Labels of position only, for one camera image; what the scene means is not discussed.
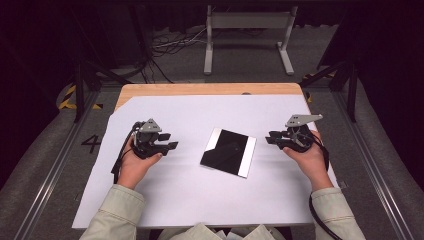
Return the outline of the dark curtain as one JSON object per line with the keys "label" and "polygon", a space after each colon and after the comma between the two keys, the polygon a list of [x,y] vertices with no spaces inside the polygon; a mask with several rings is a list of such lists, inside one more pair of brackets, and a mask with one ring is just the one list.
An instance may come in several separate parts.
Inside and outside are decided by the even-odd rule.
{"label": "dark curtain", "polygon": [[[213,3],[216,11],[232,12],[280,12],[290,10],[287,3],[259,3],[247,4],[247,0],[241,0],[240,4],[230,3],[223,0],[222,3]],[[334,26],[342,22],[347,7],[339,4],[300,4],[297,9],[294,24],[299,27],[306,25],[313,27]],[[185,33],[189,28],[205,25],[207,6],[205,4],[150,4],[144,5],[144,17],[150,26],[159,31],[168,28],[171,32]]]}

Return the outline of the aluminium floor rail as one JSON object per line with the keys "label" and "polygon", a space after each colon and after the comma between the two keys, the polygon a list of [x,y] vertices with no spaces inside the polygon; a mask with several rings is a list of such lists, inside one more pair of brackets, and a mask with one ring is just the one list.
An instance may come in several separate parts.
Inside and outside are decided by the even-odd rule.
{"label": "aluminium floor rail", "polygon": [[77,139],[78,134],[90,113],[92,106],[98,98],[98,92],[90,92],[87,95],[86,102],[84,103],[85,110],[76,123],[73,123],[71,129],[63,143],[58,155],[53,162],[45,180],[39,188],[35,200],[33,201],[30,209],[28,210],[24,220],[22,221],[17,233],[13,240],[28,240],[35,229],[35,226],[52,195],[54,188],[60,178],[60,175],[68,161],[70,151]]}
{"label": "aluminium floor rail", "polygon": [[372,185],[377,193],[377,196],[386,212],[387,217],[399,240],[415,240],[407,222],[405,221],[398,204],[396,203],[391,190],[384,180],[380,169],[378,168],[374,157],[371,154],[369,147],[366,145],[365,139],[361,134],[357,124],[354,123],[348,112],[347,103],[339,92],[333,92],[332,96],[338,106],[339,111],[343,115],[349,131],[351,132],[356,146],[362,155],[362,162],[366,172],[372,182]]}

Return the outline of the black metal stand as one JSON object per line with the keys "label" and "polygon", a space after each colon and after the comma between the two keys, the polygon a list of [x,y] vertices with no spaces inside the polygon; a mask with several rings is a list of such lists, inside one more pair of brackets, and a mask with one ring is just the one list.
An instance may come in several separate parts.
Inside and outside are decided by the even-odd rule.
{"label": "black metal stand", "polygon": [[303,79],[299,85],[301,88],[309,86],[310,84],[323,79],[326,75],[333,73],[334,77],[328,84],[331,91],[339,92],[342,90],[345,84],[348,84],[347,94],[347,114],[352,122],[356,121],[355,117],[355,106],[356,106],[356,93],[358,83],[358,71],[356,66],[351,61],[343,61],[331,65],[315,74],[311,77]]}
{"label": "black metal stand", "polygon": [[96,72],[100,72],[106,77],[117,81],[122,85],[129,84],[128,80],[100,66],[99,64],[87,60],[77,61],[74,64],[74,83],[76,86],[75,123],[82,119],[86,109],[84,100],[84,84],[87,84],[92,91],[98,91],[101,87],[100,81],[95,79]]}

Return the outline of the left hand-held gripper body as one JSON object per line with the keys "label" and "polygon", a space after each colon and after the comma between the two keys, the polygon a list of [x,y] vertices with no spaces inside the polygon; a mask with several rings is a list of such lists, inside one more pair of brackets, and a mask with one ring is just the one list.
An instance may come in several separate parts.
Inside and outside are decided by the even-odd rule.
{"label": "left hand-held gripper body", "polygon": [[158,153],[163,153],[163,149],[155,144],[162,129],[152,119],[143,122],[136,122],[132,127],[132,150],[141,159],[146,159]]}

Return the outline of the person's left hand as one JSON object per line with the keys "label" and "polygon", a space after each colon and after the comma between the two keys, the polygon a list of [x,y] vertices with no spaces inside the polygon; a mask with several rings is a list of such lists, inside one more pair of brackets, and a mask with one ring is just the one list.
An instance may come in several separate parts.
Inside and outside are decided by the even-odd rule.
{"label": "person's left hand", "polygon": [[145,177],[148,170],[161,160],[163,155],[157,153],[146,159],[140,159],[132,150],[127,147],[122,157],[122,165],[117,184],[134,190],[138,183]]}

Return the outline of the black glossy panel silver edges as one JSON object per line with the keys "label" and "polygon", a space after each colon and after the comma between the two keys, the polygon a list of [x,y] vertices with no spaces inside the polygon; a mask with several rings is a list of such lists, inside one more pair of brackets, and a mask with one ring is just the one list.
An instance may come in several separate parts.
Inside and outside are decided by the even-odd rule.
{"label": "black glossy panel silver edges", "polygon": [[246,178],[256,139],[225,129],[214,128],[200,164],[212,169]]}

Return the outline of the white metal stand frame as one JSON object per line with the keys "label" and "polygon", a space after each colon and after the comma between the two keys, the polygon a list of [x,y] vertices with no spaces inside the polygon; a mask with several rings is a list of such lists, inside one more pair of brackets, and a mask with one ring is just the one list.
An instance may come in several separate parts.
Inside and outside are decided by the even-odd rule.
{"label": "white metal stand frame", "polygon": [[206,17],[206,49],[204,74],[210,75],[213,66],[213,30],[214,29],[283,29],[284,36],[276,43],[280,58],[287,75],[294,74],[294,68],[287,52],[298,7],[283,12],[215,12],[212,6],[207,7]]}

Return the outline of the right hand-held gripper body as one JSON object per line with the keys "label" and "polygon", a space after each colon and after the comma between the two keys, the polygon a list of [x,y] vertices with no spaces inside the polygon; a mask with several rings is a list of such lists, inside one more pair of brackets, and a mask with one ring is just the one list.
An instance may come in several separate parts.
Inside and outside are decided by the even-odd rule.
{"label": "right hand-held gripper body", "polygon": [[285,126],[287,130],[282,133],[282,147],[289,147],[299,153],[309,150],[316,142],[316,137],[310,131],[308,123],[321,120],[323,116],[318,115],[292,115]]}

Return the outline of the white paper sheet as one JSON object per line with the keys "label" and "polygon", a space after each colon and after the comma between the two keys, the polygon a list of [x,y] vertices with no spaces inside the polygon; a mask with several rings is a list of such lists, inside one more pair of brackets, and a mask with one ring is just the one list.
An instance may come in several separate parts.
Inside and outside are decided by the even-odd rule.
{"label": "white paper sheet", "polygon": [[[309,224],[309,180],[265,140],[269,132],[283,130],[292,115],[308,111],[300,94],[133,97],[109,118],[73,226],[88,226],[113,184],[111,169],[128,132],[148,119],[178,146],[137,187],[146,200],[139,227]],[[246,177],[201,165],[216,128],[255,138]]]}

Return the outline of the person's right hand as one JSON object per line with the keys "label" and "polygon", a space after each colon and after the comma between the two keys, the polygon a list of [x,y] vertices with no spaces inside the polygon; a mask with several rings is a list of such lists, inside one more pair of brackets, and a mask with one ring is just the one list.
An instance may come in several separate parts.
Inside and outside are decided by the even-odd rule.
{"label": "person's right hand", "polygon": [[324,154],[319,145],[314,143],[304,153],[296,152],[289,147],[284,147],[283,152],[298,164],[309,179],[313,192],[333,187],[326,170]]}

